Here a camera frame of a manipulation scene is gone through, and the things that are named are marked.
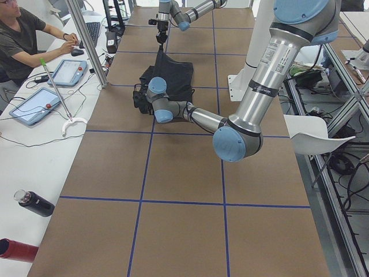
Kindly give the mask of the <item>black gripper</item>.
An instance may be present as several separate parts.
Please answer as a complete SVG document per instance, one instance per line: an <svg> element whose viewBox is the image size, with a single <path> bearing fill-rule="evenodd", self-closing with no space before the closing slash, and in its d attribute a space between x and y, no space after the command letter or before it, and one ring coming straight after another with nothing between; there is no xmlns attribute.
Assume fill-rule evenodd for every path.
<svg viewBox="0 0 369 277"><path fill-rule="evenodd" d="M167 41L168 38L168 21L157 21L157 29L158 33L156 35L156 40L160 44L159 51L164 52L164 43Z"/></svg>
<svg viewBox="0 0 369 277"><path fill-rule="evenodd" d="M147 85L135 84L133 91L134 107L138 108L142 114L153 114L153 107L147 100Z"/></svg>

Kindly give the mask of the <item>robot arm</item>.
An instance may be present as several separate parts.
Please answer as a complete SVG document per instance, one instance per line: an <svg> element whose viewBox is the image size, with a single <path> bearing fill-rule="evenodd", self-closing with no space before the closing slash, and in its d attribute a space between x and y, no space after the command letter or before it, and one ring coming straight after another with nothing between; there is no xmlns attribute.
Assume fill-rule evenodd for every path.
<svg viewBox="0 0 369 277"><path fill-rule="evenodd" d="M214 9L222 8L226 3L227 1L223 0L208 0L186 12L182 12L176 1L160 0L156 18L149 20L149 25L157 26L158 34L156 35L156 40L159 44L159 50L163 50L163 45L167 41L167 31L171 19L176 22L181 31L186 31L191 23Z"/></svg>
<svg viewBox="0 0 369 277"><path fill-rule="evenodd" d="M134 106L152 113L158 123L185 119L213 135L217 156L238 162L262 147L261 121L302 47L332 42L338 34L340 1L261 1L252 42L260 43L258 65L249 76L246 69L229 86L240 88L242 100L228 116L193 105L189 96L190 75L184 62L176 62L159 50L156 63L133 92Z"/></svg>

